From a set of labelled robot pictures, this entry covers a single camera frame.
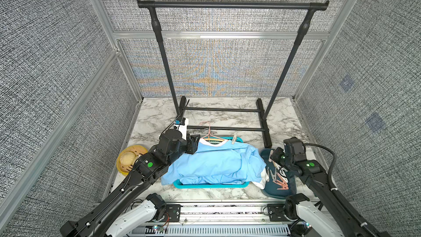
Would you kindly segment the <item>pink clothes hanger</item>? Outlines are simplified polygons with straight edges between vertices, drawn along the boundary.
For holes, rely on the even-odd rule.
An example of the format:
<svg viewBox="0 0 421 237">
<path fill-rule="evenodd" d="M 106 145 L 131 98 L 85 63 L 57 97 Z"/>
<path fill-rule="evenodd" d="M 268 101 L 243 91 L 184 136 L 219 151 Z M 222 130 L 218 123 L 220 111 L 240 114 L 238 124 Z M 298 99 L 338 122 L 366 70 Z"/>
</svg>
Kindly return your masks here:
<svg viewBox="0 0 421 237">
<path fill-rule="evenodd" d="M 212 134 L 211 123 L 209 121 L 200 122 L 199 125 L 200 126 L 207 126 L 208 133 L 204 137 L 202 137 L 203 140 L 205 140 L 205 141 L 207 141 L 211 144 L 219 144 L 219 143 L 222 143 L 222 142 L 226 141 L 226 139 L 221 138 L 221 137 L 217 137 L 217 136 Z"/>
</svg>

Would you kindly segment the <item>beige clothespin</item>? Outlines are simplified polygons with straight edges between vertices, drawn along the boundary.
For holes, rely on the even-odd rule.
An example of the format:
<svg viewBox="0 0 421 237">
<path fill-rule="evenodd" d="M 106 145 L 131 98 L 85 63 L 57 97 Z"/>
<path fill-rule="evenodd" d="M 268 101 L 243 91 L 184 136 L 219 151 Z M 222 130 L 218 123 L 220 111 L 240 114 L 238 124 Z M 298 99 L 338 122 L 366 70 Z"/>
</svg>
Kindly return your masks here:
<svg viewBox="0 0 421 237">
<path fill-rule="evenodd" d="M 233 135 L 233 137 L 232 137 L 232 144 L 235 144 L 235 142 L 236 142 L 236 140 L 237 140 L 237 134 L 235 133 L 234 135 Z"/>
</svg>

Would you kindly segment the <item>light blue t-shirt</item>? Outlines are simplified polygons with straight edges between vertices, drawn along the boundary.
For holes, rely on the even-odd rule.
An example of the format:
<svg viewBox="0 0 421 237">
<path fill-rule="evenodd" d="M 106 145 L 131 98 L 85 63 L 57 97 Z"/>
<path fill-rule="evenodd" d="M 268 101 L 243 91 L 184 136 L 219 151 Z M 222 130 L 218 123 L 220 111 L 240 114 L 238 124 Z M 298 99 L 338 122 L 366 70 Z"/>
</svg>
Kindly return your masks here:
<svg viewBox="0 0 421 237">
<path fill-rule="evenodd" d="M 263 189 L 268 180 L 266 163 L 254 146 L 230 140 L 210 144 L 201 138 L 197 152 L 183 154 L 171 164 L 161 177 L 161 184 L 176 181 L 187 185 L 252 182 Z"/>
</svg>

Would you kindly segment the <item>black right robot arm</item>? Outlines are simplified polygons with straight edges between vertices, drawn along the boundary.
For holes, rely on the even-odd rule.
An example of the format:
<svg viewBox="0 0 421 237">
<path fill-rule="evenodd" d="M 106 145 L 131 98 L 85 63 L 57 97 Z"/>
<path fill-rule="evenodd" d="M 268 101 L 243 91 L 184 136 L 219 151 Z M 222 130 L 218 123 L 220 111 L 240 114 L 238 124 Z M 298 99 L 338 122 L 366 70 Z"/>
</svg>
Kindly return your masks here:
<svg viewBox="0 0 421 237">
<path fill-rule="evenodd" d="M 332 154 L 333 159 L 328 170 L 318 161 L 307 158 L 307 147 L 321 148 Z M 296 194 L 286 198 L 286 218 L 308 223 L 322 237 L 390 236 L 388 232 L 376 229 L 360 215 L 333 183 L 332 173 L 337 156 L 331 149 L 318 144 L 303 143 L 292 137 L 284 140 L 284 147 L 275 149 L 270 159 L 299 178 L 333 217 L 327 217 L 304 194 Z"/>
</svg>

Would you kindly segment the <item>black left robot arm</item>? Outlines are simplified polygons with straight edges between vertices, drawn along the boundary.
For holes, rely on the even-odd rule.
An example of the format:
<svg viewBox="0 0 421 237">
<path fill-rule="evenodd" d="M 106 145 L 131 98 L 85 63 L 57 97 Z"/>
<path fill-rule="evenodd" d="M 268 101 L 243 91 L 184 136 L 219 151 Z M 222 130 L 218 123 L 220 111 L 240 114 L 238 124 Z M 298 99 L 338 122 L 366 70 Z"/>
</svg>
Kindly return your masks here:
<svg viewBox="0 0 421 237">
<path fill-rule="evenodd" d="M 197 151 L 200 135 L 169 129 L 159 143 L 141 155 L 121 184 L 94 210 L 77 222 L 67 221 L 61 228 L 64 237 L 125 237 L 140 224 L 164 217 L 166 202 L 150 194 L 133 210 L 126 208 L 137 196 L 167 173 L 175 160 Z"/>
</svg>

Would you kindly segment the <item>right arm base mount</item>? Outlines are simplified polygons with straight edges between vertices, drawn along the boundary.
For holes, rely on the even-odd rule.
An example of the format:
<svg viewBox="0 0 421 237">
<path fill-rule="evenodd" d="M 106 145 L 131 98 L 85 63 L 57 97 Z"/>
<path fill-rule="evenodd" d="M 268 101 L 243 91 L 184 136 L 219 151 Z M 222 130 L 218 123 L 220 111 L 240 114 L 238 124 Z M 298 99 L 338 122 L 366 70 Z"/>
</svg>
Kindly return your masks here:
<svg viewBox="0 0 421 237">
<path fill-rule="evenodd" d="M 285 216 L 283 204 L 268 204 L 262 209 L 262 213 L 268 216 L 271 222 L 288 222 Z"/>
</svg>

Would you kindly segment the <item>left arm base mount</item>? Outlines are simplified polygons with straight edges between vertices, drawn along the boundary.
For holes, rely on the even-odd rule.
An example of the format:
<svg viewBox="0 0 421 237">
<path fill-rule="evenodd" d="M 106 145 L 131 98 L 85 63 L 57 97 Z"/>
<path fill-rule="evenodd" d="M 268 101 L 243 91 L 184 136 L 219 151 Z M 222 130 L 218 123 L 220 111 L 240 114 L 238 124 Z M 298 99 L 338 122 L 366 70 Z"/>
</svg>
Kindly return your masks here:
<svg viewBox="0 0 421 237">
<path fill-rule="evenodd" d="M 179 222 L 181 215 L 182 205 L 179 204 L 170 204 L 166 206 L 163 217 L 159 220 L 159 223 L 164 222 Z"/>
</svg>

